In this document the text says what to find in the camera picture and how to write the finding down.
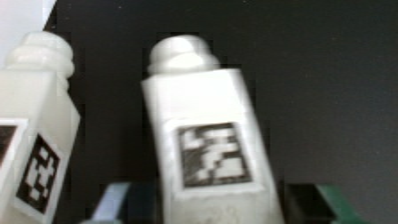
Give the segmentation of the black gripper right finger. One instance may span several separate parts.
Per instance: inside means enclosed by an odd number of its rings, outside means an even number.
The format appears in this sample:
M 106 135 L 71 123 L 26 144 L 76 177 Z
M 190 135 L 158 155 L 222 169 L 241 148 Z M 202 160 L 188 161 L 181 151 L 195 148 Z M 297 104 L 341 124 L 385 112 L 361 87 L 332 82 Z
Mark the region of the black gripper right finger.
M 334 185 L 288 184 L 286 224 L 359 224 L 359 215 Z

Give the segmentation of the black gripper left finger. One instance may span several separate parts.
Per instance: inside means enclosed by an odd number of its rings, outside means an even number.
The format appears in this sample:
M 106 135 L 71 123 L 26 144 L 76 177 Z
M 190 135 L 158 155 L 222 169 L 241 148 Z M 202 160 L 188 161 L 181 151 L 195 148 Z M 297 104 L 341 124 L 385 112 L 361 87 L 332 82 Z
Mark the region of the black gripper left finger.
M 112 183 L 82 224 L 154 224 L 154 196 L 151 183 Z

